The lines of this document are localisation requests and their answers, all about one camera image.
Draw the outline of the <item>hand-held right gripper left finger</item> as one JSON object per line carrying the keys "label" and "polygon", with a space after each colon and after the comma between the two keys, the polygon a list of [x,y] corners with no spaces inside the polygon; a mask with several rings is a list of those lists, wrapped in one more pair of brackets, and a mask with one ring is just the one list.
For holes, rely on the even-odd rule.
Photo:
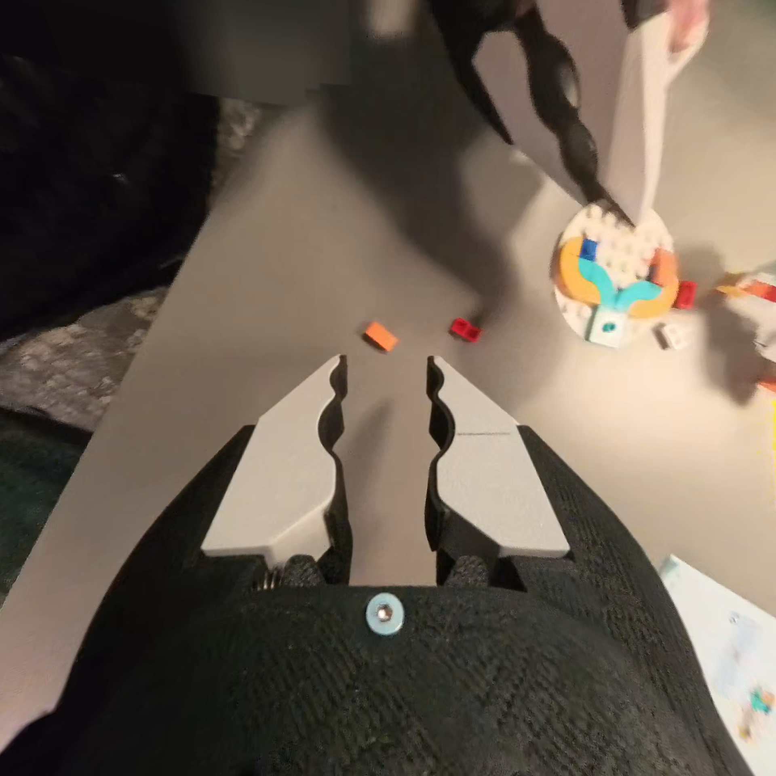
{"label": "hand-held right gripper left finger", "polygon": [[257,420],[201,549],[208,557],[260,557],[270,571],[296,556],[347,584],[352,529],[342,463],[348,364],[335,355]]}

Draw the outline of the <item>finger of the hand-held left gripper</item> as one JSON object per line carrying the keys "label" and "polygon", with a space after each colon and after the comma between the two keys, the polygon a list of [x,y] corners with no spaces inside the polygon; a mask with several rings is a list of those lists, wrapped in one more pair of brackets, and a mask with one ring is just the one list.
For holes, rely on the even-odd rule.
{"label": "finger of the hand-held left gripper", "polygon": [[679,73],[700,51],[705,19],[688,44],[671,50],[671,15],[664,11],[626,33],[606,158],[606,192],[622,214],[639,225],[654,205],[664,149],[666,104]]}
{"label": "finger of the hand-held left gripper", "polygon": [[[546,28],[535,2],[428,2],[455,77],[474,108],[496,133],[582,204],[606,205],[630,226],[633,219],[601,184],[596,141],[580,118],[577,64]],[[497,100],[476,68],[487,40],[506,34],[517,44],[524,71]]]}

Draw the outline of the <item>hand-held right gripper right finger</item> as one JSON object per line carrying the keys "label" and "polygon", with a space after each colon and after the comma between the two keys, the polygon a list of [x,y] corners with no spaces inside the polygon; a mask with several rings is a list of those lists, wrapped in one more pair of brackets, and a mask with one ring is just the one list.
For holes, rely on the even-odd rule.
{"label": "hand-held right gripper right finger", "polygon": [[428,357],[429,434],[439,450],[426,493],[426,536],[443,584],[462,557],[487,577],[505,559],[561,559],[570,546],[521,425],[448,361]]}

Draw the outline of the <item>round white lego plate build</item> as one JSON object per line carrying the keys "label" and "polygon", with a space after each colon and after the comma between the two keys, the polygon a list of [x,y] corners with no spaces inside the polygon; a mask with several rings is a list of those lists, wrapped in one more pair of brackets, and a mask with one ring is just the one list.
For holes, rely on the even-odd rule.
{"label": "round white lego plate build", "polygon": [[665,323],[680,289],[674,241],[660,217],[650,211],[633,227],[595,203],[560,234],[552,277],[569,327],[614,349]]}

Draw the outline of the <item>white lego unicorn build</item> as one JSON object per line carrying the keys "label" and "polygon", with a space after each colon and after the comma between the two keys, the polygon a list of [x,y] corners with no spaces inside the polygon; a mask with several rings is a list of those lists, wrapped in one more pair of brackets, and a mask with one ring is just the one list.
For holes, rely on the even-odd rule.
{"label": "white lego unicorn build", "polygon": [[775,394],[775,260],[725,275],[714,291],[751,335],[758,357],[757,387]]}

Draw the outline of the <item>open instruction booklet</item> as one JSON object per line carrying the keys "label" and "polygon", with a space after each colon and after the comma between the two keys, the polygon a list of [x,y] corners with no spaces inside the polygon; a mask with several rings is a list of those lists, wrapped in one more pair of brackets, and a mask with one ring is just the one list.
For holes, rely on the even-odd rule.
{"label": "open instruction booklet", "polygon": [[774,775],[774,617],[675,556],[660,577],[732,741],[753,774]]}

